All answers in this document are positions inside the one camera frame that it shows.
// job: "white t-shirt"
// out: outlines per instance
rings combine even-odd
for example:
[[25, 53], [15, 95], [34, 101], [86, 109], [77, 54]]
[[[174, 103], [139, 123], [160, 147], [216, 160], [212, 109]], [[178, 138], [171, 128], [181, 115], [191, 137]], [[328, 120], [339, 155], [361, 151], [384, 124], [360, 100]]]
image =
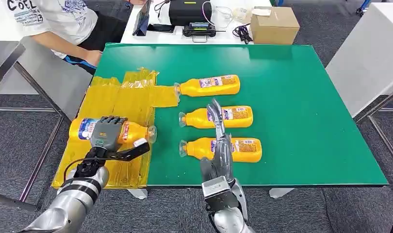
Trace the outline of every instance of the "white t-shirt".
[[[78, 45], [89, 37], [98, 19], [83, 0], [1, 1], [24, 36], [51, 31]], [[61, 58], [66, 57], [63, 53], [54, 53]]]

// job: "cable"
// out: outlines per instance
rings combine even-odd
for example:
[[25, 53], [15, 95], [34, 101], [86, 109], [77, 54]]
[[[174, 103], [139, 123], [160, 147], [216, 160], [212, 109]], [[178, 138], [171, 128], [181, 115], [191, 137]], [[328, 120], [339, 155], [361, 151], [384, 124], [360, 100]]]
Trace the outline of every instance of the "cable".
[[77, 163], [79, 161], [86, 161], [86, 160], [118, 160], [122, 156], [115, 157], [115, 158], [83, 158], [83, 159], [77, 159], [72, 161], [68, 166], [66, 166], [65, 171], [64, 171], [64, 181], [66, 180], [66, 172], [68, 171], [69, 167], [71, 167], [74, 163]]
[[247, 45], [249, 42], [252, 41], [252, 38], [249, 36], [249, 31], [247, 26], [250, 25], [250, 23], [245, 24], [245, 25], [241, 25], [236, 27], [233, 31], [232, 34], [234, 34], [234, 36], [237, 36], [241, 39], [241, 41], [244, 41], [245, 44]]
[[215, 215], [215, 211], [211, 210], [211, 207], [209, 206], [209, 204], [205, 205], [205, 210], [208, 212], [208, 218], [210, 220], [212, 227], [215, 229], [215, 232], [220, 233], [219, 230], [216, 228], [215, 223], [213, 221], [213, 216]]
[[[225, 9], [228, 9], [229, 12], [230, 12], [230, 14], [229, 14], [230, 20], [229, 20], [228, 24], [227, 24], [225, 27], [216, 26], [214, 23], [212, 23], [211, 21], [209, 21], [208, 18], [207, 18], [207, 16], [205, 15], [204, 5], [205, 5], [207, 2], [209, 2], [209, 3], [211, 4], [211, 7], [212, 7], [212, 3], [211, 3], [210, 1], [205, 1], [205, 2], [202, 4], [202, 14], [204, 15], [205, 20], [206, 20], [209, 24], [211, 24], [212, 26], [214, 26], [214, 27], [218, 27], [218, 28], [222, 28], [222, 29], [227, 28], [227, 27], [231, 24], [231, 22], [234, 20], [234, 13], [233, 13], [233, 11], [232, 11], [230, 8], [226, 7], [226, 6], [216, 6], [215, 8], [225, 8]], [[226, 15], [226, 16], [228, 15], [227, 13], [222, 12], [222, 11], [220, 11], [220, 10], [217, 10], [217, 11], [218, 11], [219, 13], [222, 13], [223, 15]]]
[[161, 8], [162, 8], [165, 4], [170, 3], [170, 2], [171, 2], [171, 0], [165, 0], [165, 1], [160, 2], [160, 3], [158, 3], [158, 4], [156, 4], [156, 5], [154, 6], [154, 11], [155, 11], [155, 12], [158, 12], [158, 18], [159, 18], [159, 15], [161, 14]]

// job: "table leg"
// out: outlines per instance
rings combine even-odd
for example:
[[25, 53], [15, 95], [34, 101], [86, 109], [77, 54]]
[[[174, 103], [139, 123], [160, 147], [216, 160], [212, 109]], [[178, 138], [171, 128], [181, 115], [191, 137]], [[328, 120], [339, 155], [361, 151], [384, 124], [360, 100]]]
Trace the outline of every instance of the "table leg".
[[129, 188], [128, 191], [136, 198], [144, 199], [148, 197], [148, 191], [144, 188]]
[[277, 199], [283, 197], [285, 194], [291, 192], [294, 188], [271, 188], [269, 190], [269, 196]]

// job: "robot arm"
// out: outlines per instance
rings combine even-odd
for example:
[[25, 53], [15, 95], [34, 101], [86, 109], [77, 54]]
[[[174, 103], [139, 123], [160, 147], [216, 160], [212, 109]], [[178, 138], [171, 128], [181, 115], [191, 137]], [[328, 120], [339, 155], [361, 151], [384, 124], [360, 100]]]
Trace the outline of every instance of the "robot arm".
[[232, 172], [231, 135], [225, 134], [222, 110], [213, 99], [207, 105], [216, 129], [216, 145], [212, 161], [202, 158], [202, 192], [211, 224], [219, 233], [255, 233], [246, 222], [248, 211], [241, 184]]
[[108, 182], [109, 172], [104, 167], [106, 160], [131, 161], [149, 151], [148, 142], [142, 138], [134, 143], [133, 149], [116, 152], [125, 120], [113, 116], [101, 118], [91, 136], [91, 150], [84, 159], [74, 161], [65, 169], [64, 175], [72, 164], [82, 161], [64, 179], [49, 208], [20, 233], [78, 232]]

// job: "person's hand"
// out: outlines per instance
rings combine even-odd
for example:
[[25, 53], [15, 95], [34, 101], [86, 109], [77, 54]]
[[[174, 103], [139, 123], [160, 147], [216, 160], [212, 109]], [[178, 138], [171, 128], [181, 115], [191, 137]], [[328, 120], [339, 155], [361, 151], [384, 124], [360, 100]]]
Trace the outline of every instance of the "person's hand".
[[126, 0], [134, 5], [144, 5], [147, 0]]
[[99, 50], [87, 50], [85, 57], [83, 58], [89, 64], [97, 67], [101, 60], [102, 52]]

